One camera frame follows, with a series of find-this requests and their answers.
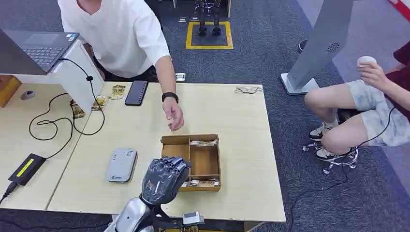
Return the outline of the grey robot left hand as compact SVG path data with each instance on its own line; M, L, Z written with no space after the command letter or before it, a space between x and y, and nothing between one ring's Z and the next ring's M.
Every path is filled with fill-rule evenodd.
M152 205L167 204L189 175L191 163L182 157L162 157L154 159L142 181L141 198Z

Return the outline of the person's hand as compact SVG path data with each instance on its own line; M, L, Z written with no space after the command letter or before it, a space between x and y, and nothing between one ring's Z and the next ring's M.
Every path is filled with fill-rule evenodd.
M174 97L166 97L162 104L170 131L177 131L184 125L182 109Z

